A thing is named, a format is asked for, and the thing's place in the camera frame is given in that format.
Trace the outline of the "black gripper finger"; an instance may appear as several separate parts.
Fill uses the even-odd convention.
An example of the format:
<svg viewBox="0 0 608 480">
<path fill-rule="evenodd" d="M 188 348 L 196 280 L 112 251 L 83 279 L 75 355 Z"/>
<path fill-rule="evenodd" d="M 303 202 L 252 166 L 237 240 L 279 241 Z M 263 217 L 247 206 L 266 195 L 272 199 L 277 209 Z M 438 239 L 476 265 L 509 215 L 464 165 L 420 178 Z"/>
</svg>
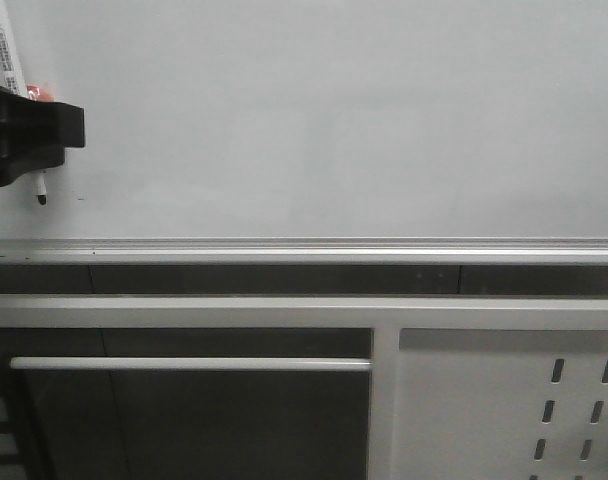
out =
<svg viewBox="0 0 608 480">
<path fill-rule="evenodd" d="M 0 149 L 43 145 L 84 148 L 84 109 L 30 100 L 0 86 Z"/>
<path fill-rule="evenodd" d="M 24 174 L 59 167 L 64 162 L 65 148 L 60 145 L 47 145 L 27 153 L 0 157 L 0 188 L 12 184 Z"/>
</svg>

